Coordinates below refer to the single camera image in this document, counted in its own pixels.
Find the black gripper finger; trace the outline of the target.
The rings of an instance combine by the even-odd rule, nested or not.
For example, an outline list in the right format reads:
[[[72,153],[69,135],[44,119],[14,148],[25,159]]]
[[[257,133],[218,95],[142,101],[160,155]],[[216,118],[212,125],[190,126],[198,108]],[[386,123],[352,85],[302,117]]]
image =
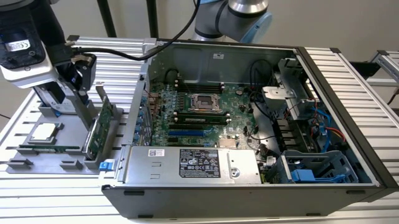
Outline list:
[[[64,91],[54,81],[34,86],[33,90],[42,104],[61,104],[65,99]]]
[[[82,53],[73,58],[73,85],[82,103],[88,101],[86,92],[94,81],[96,55]]]

